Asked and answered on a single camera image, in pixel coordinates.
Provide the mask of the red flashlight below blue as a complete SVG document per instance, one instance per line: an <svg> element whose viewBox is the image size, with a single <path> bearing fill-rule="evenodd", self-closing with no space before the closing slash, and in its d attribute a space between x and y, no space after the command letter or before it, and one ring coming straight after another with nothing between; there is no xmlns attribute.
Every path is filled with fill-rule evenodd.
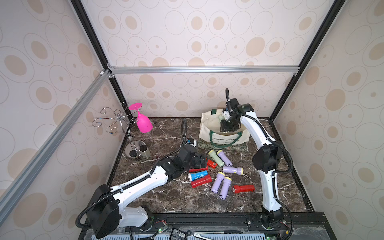
<svg viewBox="0 0 384 240"><path fill-rule="evenodd" d="M196 188L198 186L201 186L201 185L204 185L204 184L208 184L208 183L211 183L212 182L212 178L210 175L206 175L202 178L199 178L199 179L196 179L194 181L191 181L191 186L193 188Z"/></svg>

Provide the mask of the horizontal aluminium back bar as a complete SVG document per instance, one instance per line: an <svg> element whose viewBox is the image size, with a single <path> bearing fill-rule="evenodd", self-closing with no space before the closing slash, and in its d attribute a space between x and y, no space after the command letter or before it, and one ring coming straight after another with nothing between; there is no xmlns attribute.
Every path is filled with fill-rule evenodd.
<svg viewBox="0 0 384 240"><path fill-rule="evenodd" d="M115 67L112 74L223 74L223 73L297 73L299 66L195 66L195 67Z"/></svg>

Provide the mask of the aluminium left side bar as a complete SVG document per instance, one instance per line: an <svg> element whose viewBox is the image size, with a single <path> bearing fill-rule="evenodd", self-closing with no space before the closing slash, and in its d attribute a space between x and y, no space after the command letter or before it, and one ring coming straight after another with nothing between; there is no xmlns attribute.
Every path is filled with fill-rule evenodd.
<svg viewBox="0 0 384 240"><path fill-rule="evenodd" d="M87 91L77 101L73 108L64 117L63 121L53 131L42 147L36 152L31 161L21 171L18 177L13 181L10 188L1 198L1 224L9 217L12 210L16 207L22 196L28 190L30 185L36 179L42 168L51 158L64 137L74 126L85 108L89 105L97 91L103 85L104 81L111 75L111 70L105 69L88 87Z"/></svg>

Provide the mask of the purple flashlight lower right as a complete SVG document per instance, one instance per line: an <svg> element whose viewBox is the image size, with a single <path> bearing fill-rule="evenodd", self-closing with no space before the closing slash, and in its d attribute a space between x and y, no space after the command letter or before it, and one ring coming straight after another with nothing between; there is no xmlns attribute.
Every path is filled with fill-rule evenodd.
<svg viewBox="0 0 384 240"><path fill-rule="evenodd" d="M228 195L229 188L231 186L231 183L232 183L232 179L231 178L224 177L223 185L222 185L222 188L221 188L221 192L219 194L219 198L220 199L222 199L222 200L226 199L226 197Z"/></svg>

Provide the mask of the cream green tote bag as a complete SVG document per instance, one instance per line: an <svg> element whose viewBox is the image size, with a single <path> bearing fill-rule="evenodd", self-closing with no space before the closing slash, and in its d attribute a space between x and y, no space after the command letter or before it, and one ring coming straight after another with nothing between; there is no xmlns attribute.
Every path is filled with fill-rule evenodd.
<svg viewBox="0 0 384 240"><path fill-rule="evenodd" d="M215 150L247 151L249 131L241 126L234 132L221 132L221 121L225 120L223 109L212 109L202 113L199 140L200 145Z"/></svg>

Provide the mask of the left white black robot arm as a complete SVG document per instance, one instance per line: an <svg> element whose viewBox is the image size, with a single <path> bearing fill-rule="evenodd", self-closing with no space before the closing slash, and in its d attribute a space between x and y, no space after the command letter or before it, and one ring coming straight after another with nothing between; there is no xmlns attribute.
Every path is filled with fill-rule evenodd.
<svg viewBox="0 0 384 240"><path fill-rule="evenodd" d="M130 208L129 204L191 169L205 168L207 161L206 155L200 154L193 144L185 144L133 180L113 187L99 186L87 207L77 216L75 225L80 229L92 229L98 239L117 228L146 228L152 224L151 212L144 207Z"/></svg>

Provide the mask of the purple flashlight lower left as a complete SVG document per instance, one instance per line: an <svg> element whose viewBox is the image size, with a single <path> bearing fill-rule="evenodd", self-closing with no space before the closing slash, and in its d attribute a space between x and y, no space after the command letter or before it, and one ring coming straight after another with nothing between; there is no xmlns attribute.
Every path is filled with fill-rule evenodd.
<svg viewBox="0 0 384 240"><path fill-rule="evenodd" d="M220 187L222 181L224 180L224 178L225 178L225 174L224 173L222 173L222 172L218 172L217 173L217 176L216 176L215 181L213 183L213 186L211 188L211 191L213 193L215 193L215 194L218 193L219 187Z"/></svg>

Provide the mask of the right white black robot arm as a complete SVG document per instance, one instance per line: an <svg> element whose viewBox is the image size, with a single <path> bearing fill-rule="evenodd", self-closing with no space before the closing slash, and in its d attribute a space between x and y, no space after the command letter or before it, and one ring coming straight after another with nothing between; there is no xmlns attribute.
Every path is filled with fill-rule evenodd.
<svg viewBox="0 0 384 240"><path fill-rule="evenodd" d="M221 121L222 132L234 132L245 127L257 145L252 158L258 170L263 191L261 223L266 230L284 220L284 206L279 199L277 175L290 173L293 160L282 143L277 142L260 123L250 104L241 105L236 98L227 98Z"/></svg>

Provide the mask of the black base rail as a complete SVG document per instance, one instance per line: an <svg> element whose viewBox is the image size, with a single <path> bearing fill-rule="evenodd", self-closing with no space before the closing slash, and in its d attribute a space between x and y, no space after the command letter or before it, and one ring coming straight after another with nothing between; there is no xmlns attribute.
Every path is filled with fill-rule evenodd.
<svg viewBox="0 0 384 240"><path fill-rule="evenodd" d="M335 240L336 236L325 216L320 212L284 214L286 223L278 223L272 230L262 227L261 214L258 213L162 213L154 214L154 226L142 231L132 227L134 234L153 234L164 222L170 228L182 231L240 231L242 233L261 233L267 237L275 236L281 240L294 224L291 240Z"/></svg>

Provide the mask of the red flashlight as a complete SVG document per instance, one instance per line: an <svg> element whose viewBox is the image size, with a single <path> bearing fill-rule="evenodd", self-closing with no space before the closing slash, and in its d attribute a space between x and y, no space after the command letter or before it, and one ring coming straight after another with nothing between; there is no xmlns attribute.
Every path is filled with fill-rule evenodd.
<svg viewBox="0 0 384 240"><path fill-rule="evenodd" d="M211 183L212 182L212 178L210 175L206 175L202 178L199 178L199 179L196 179L194 181L191 181L191 186L193 188L196 188L198 186L201 186L201 185L204 185L204 184L208 184L208 183Z"/></svg>
<svg viewBox="0 0 384 240"><path fill-rule="evenodd" d="M207 165L212 169L216 169L216 167L218 166L218 164L213 162L212 160L207 160Z"/></svg>
<svg viewBox="0 0 384 240"><path fill-rule="evenodd" d="M197 172L202 172L207 170L208 170L208 167L202 168L202 169L189 169L189 173L197 173Z"/></svg>
<svg viewBox="0 0 384 240"><path fill-rule="evenodd" d="M234 185L233 186L233 192L235 194L244 193L244 192L254 192L255 186L254 185Z"/></svg>

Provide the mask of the purple flashlight upper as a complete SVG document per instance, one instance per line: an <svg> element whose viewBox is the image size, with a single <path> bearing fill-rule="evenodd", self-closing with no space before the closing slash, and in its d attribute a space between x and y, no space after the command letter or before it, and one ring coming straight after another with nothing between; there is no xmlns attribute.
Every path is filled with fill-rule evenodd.
<svg viewBox="0 0 384 240"><path fill-rule="evenodd" d="M233 163L229 160L229 158L227 157L227 155L224 153L223 150L219 150L217 152L217 155L225 163L225 165L227 167L232 167L233 166Z"/></svg>

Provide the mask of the pink plastic wine glass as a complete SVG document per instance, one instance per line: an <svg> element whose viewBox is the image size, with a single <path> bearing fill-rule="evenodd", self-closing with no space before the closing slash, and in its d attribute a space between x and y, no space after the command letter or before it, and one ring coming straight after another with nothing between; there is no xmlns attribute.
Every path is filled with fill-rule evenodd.
<svg viewBox="0 0 384 240"><path fill-rule="evenodd" d="M148 133L153 129L152 122L150 119L140 113L140 109L142 108L142 103L135 103L129 106L130 111L136 111L137 116L137 126L141 133Z"/></svg>

